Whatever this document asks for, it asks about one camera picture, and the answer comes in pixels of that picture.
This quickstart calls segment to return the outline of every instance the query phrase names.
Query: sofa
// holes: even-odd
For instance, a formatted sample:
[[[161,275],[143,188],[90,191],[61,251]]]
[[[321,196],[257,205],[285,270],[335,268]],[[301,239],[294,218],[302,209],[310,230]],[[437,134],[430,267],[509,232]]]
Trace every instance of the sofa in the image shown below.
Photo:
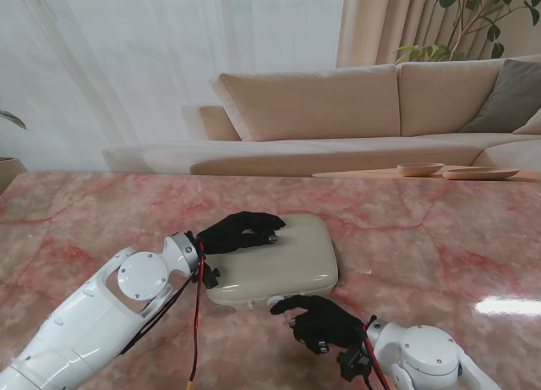
[[[517,58],[540,62],[541,55]],[[405,162],[541,171],[541,135],[461,133],[503,59],[322,73],[221,74],[201,107],[210,140],[122,146],[111,170],[246,176],[393,168]]]

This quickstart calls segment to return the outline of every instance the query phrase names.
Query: gray cushion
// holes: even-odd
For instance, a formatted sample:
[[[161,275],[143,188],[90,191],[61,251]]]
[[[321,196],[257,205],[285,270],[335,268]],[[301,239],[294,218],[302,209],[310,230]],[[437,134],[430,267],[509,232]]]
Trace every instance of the gray cushion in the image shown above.
[[[510,133],[541,108],[541,63],[505,60],[492,94],[461,132]]]

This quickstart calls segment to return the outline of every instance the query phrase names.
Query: wooden bowl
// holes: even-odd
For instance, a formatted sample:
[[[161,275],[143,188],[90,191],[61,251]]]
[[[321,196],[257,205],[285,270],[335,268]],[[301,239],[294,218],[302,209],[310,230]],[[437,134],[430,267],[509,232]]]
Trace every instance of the wooden bowl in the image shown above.
[[[445,164],[443,163],[404,163],[396,166],[398,174],[403,177],[426,177],[436,173]]]

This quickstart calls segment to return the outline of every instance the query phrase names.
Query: black glove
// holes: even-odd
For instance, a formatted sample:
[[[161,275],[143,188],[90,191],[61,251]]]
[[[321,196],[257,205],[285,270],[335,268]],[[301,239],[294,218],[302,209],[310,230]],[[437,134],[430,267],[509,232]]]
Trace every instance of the black glove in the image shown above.
[[[349,348],[359,342],[361,320],[338,305],[318,295],[294,295],[283,299],[270,309],[275,316],[294,308],[304,308],[304,314],[294,318],[293,335],[315,354],[321,354],[320,341]]]
[[[276,215],[264,212],[239,212],[199,232],[197,240],[207,255],[233,252],[240,248],[276,242],[275,231],[286,224]]]

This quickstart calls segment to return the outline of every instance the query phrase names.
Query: coffee table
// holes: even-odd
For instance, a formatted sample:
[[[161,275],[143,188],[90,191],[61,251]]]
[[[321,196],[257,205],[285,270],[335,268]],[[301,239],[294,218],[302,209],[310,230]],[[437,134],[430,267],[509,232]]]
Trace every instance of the coffee table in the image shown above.
[[[428,177],[403,177],[396,168],[383,168],[378,170],[354,170],[351,172],[317,173],[313,177],[341,177],[347,179],[422,179],[445,180],[443,173],[456,168],[472,168],[470,166],[444,166],[438,172]],[[525,183],[541,183],[541,172],[521,170],[517,175],[501,181],[522,181]]]
[[[21,174],[0,196],[0,369],[118,250],[161,250],[164,236],[241,210],[320,216],[341,270],[333,300],[365,321],[440,327],[503,388],[541,387],[541,186],[415,179]],[[183,388],[193,313],[190,286],[83,389]],[[339,377],[339,349],[297,343],[292,315],[206,295],[201,313],[197,389],[363,386]]]

